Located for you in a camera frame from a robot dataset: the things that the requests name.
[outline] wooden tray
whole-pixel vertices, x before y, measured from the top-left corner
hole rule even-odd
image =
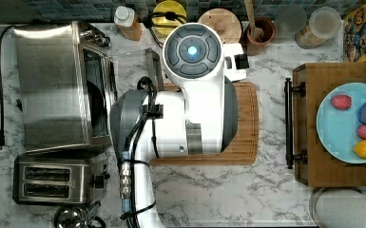
[[[319,104],[334,88],[366,84],[366,63],[306,64],[293,70],[293,86],[306,83],[306,97],[294,95],[295,154],[307,150],[308,163],[296,161],[296,178],[312,187],[366,186],[366,163],[350,164],[332,156],[316,130]]]
[[[150,164],[252,164],[257,157],[259,140],[259,108],[257,93],[251,83],[235,83],[239,103],[239,126],[233,141],[220,154],[191,155],[167,159],[155,159]],[[164,90],[175,91],[172,84]]]

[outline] cereal box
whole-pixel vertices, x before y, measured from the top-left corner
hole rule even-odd
[[[366,62],[366,4],[343,19],[345,62]]]

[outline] bottle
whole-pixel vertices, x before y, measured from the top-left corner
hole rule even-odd
[[[138,15],[131,8],[118,7],[115,10],[114,23],[120,29],[126,39],[141,40],[142,28],[138,21]]]

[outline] toaster oven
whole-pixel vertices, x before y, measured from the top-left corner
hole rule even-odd
[[[47,152],[110,144],[117,99],[109,38],[87,23],[14,29],[26,149]]]

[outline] jar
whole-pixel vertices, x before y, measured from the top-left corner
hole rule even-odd
[[[114,23],[126,39],[140,41],[142,35],[138,15],[131,8],[118,7],[115,10]]]
[[[295,41],[304,49],[315,48],[337,35],[340,15],[335,9],[322,7],[313,12],[308,25],[295,34]]]

